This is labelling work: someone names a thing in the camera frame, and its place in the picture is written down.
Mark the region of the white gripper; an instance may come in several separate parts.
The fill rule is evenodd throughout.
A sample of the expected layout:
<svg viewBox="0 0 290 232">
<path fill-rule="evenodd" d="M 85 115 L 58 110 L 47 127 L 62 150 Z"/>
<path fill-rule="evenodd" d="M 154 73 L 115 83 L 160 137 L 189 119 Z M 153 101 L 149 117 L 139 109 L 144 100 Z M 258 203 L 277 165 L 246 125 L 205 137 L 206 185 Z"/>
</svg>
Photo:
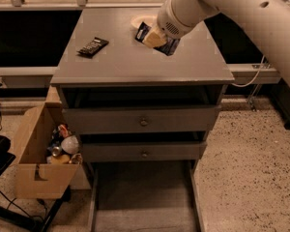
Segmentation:
<svg viewBox="0 0 290 232">
<path fill-rule="evenodd" d="M 189 3 L 166 0 L 159 9 L 157 25 L 149 30 L 142 42 L 154 48 L 167 43 L 166 35 L 180 39 L 197 24 L 195 16 L 195 10 Z"/>
</svg>

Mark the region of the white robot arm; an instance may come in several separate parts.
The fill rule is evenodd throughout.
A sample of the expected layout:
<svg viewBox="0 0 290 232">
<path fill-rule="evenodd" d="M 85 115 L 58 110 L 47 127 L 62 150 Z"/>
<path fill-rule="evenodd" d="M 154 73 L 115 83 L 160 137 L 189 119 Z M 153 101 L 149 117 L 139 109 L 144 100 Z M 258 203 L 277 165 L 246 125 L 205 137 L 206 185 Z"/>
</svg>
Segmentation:
<svg viewBox="0 0 290 232">
<path fill-rule="evenodd" d="M 162 46 L 219 13 L 244 30 L 290 87 L 290 6 L 283 0 L 166 0 L 143 42 Z"/>
</svg>

